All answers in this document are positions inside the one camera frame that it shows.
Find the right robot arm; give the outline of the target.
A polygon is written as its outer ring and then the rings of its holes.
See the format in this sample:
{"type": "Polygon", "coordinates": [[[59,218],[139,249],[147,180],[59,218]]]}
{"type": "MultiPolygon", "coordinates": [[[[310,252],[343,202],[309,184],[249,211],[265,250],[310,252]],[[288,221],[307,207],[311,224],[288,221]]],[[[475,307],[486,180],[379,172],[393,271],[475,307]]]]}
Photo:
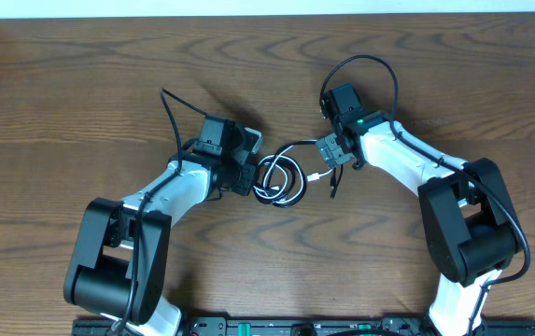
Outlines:
{"type": "Polygon", "coordinates": [[[487,293],[503,282],[514,255],[527,253],[499,167],[448,156],[409,134],[383,111],[366,109],[344,84],[320,96],[332,134],[318,140],[330,168],[369,164],[418,198],[430,257],[440,281],[428,318],[440,335],[469,335],[482,324],[487,293]]]}

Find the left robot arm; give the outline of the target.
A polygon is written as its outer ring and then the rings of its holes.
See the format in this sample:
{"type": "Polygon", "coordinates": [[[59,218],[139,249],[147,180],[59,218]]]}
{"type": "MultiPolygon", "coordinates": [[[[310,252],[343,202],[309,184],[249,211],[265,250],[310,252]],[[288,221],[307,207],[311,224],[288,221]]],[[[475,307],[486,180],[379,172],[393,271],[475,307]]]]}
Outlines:
{"type": "Polygon", "coordinates": [[[107,333],[175,335],[183,314],[162,294],[171,229],[214,191],[247,196],[261,132],[207,116],[166,170],[118,201],[96,198],[82,218],[63,285],[66,302],[109,318],[107,333]]]}

